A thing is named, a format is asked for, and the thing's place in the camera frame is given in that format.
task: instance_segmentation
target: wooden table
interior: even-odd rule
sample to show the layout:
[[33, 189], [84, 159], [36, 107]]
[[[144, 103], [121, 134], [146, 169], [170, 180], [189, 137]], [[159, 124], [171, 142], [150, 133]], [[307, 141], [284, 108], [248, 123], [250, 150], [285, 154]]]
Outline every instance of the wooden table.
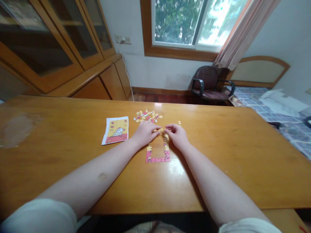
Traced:
[[[128, 116], [132, 136], [133, 117], [145, 109], [163, 115], [161, 126], [180, 120], [189, 141], [259, 208], [311, 207], [311, 162], [251, 108], [20, 96], [0, 105], [0, 126], [17, 116], [41, 122], [18, 147], [0, 149], [1, 217], [116, 146], [101, 146], [107, 117]], [[138, 151], [90, 213], [203, 211], [185, 159], [171, 142], [170, 151], [162, 163]]]

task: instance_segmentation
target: chair armrest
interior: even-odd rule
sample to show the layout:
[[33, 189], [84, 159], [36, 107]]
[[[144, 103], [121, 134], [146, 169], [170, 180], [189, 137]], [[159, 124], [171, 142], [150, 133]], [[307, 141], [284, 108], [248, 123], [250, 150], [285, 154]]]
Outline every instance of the chair armrest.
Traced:
[[217, 82], [228, 82], [228, 83], [230, 83], [230, 85], [231, 85], [232, 88], [231, 88], [231, 92], [230, 92], [230, 94], [229, 94], [229, 97], [233, 95], [233, 93], [234, 93], [234, 91], [235, 91], [235, 89], [236, 89], [236, 85], [235, 85], [235, 83], [234, 83], [233, 81], [230, 81], [230, 80], [220, 80], [220, 79], [218, 79]]
[[[194, 83], [195, 83], [195, 81], [199, 81], [200, 84], [201, 84], [200, 93], [199, 93], [199, 94], [196, 93], [196, 92], [193, 90], [193, 89], [194, 89]], [[195, 94], [195, 95], [198, 95], [199, 97], [202, 97], [203, 91], [204, 91], [204, 82], [203, 82], [203, 80], [202, 80], [202, 79], [195, 79], [195, 78], [193, 78], [193, 79], [192, 79], [191, 92], [192, 92], [193, 94]]]

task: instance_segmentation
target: cartoon dog illustration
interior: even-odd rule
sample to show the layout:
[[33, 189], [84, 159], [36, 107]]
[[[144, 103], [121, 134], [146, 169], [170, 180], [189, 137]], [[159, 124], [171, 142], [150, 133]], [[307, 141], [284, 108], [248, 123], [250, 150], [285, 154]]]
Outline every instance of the cartoon dog illustration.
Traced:
[[117, 128], [117, 130], [113, 133], [113, 137], [122, 135], [122, 131], [125, 131], [124, 128]]

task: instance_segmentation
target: person's left hand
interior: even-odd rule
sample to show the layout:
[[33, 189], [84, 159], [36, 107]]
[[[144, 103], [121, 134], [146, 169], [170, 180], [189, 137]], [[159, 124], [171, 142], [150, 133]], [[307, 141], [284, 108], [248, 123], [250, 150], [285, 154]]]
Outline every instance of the person's left hand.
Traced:
[[161, 126], [155, 125], [150, 121], [143, 121], [139, 124], [138, 129], [134, 133], [133, 137], [131, 138], [137, 145], [142, 148], [143, 146], [150, 143], [156, 136], [158, 136], [161, 132], [152, 132], [155, 129], [160, 129]]

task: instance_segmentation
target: pink curtain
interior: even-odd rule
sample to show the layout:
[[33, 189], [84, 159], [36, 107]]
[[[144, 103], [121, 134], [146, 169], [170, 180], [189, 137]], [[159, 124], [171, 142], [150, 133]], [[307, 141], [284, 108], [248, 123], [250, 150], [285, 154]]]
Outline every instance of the pink curtain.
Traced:
[[281, 0], [248, 0], [214, 64], [234, 70]]

